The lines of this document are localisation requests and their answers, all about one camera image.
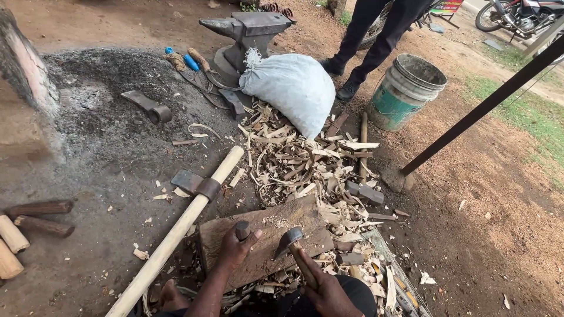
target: black shoe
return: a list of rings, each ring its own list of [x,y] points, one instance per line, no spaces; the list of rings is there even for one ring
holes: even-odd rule
[[[323,69],[325,69],[329,75],[343,75],[345,73],[345,67],[336,67],[333,63],[331,63],[331,61],[332,60],[330,58],[318,60],[319,64],[323,66]]]
[[[359,83],[354,83],[351,79],[349,79],[337,92],[337,98],[343,100],[344,102],[349,102],[354,97],[359,87]]]

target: hand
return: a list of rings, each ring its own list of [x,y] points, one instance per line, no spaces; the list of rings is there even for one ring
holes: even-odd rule
[[[216,266],[226,268],[231,273],[241,265],[246,258],[250,247],[257,243],[262,235],[262,230],[251,232],[243,241],[239,241],[235,235],[235,226],[225,233],[219,250],[219,257],[215,263]]]
[[[299,255],[310,268],[311,273],[319,283],[319,289],[314,291],[305,285],[300,289],[302,294],[314,304],[315,309],[323,317],[361,317],[363,313],[358,310],[339,284],[336,277],[324,273],[317,263],[301,249]]]

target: iron rod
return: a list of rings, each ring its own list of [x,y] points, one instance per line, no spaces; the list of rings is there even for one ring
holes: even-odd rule
[[[421,164],[427,162],[428,159],[437,154],[437,152],[451,143],[474,123],[478,122],[478,120],[501,104],[505,99],[507,99],[507,97],[511,96],[529,80],[533,79],[562,54],[564,54],[564,36],[560,37],[548,46],[539,56],[535,57],[532,61],[525,65],[525,67],[501,85],[501,87],[494,91],[488,98],[482,101],[452,128],[441,135],[428,148],[417,155],[416,158],[400,170],[400,173],[404,176],[411,174],[414,170],[421,166]]]

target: motorcycle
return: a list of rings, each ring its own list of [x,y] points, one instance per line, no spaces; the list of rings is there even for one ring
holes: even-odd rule
[[[432,4],[413,23],[417,23],[420,29],[423,28],[423,25],[429,24],[431,21],[429,18],[429,11],[431,11],[431,9],[433,9],[439,1],[441,0],[433,0]],[[369,49],[374,44],[374,42],[376,42],[376,37],[378,37],[378,34],[382,32],[384,23],[386,23],[387,15],[390,12],[391,6],[393,4],[394,0],[388,2],[382,9],[382,12],[380,12],[380,15],[374,21],[374,23],[372,23],[372,25],[368,29],[368,32],[366,32],[364,39],[360,43],[360,47],[358,48],[360,51]]]
[[[476,16],[476,28],[483,32],[493,32],[501,28],[513,32],[514,36],[529,39],[546,31],[564,15],[564,0],[539,2],[534,0],[487,0],[489,1]],[[556,39],[564,36],[564,30],[557,33],[534,56],[538,56]],[[564,55],[551,65],[564,60]]]

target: green bucket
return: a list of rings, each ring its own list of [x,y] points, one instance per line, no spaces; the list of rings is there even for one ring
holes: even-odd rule
[[[435,100],[446,84],[447,77],[435,65],[400,54],[367,104],[368,118],[382,130],[398,131],[427,102]]]

